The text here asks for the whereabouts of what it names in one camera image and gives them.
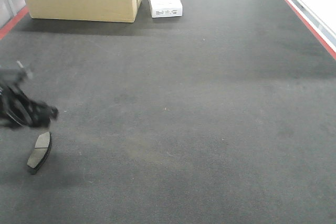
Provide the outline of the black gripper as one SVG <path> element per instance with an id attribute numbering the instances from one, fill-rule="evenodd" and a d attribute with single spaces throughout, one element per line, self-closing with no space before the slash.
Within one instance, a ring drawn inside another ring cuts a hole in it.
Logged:
<path id="1" fill-rule="evenodd" d="M 43 101 L 30 99 L 20 88 L 32 72 L 20 61 L 17 68 L 1 68 L 1 127 L 48 128 L 57 120 L 58 109 Z"/>

